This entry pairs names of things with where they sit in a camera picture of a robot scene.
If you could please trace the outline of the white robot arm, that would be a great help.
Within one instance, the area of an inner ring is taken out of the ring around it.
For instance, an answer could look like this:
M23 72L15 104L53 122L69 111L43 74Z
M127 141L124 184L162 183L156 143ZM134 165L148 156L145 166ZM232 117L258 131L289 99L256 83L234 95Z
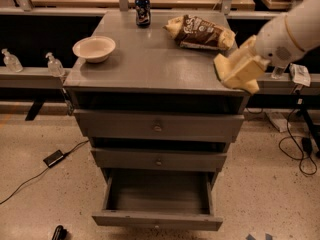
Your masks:
M306 0L268 21L228 57L224 86L255 94L268 66L285 69L320 45L320 0Z

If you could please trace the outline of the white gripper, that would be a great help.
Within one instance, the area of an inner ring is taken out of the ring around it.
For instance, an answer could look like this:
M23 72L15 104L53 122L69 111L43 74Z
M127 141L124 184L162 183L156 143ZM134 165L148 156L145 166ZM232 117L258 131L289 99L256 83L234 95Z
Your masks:
M257 78L265 73L269 63L286 68L304 55L305 50L290 26L289 15L280 14L267 22L257 37L249 37L229 56L229 68L222 83L228 88L255 94L259 91Z

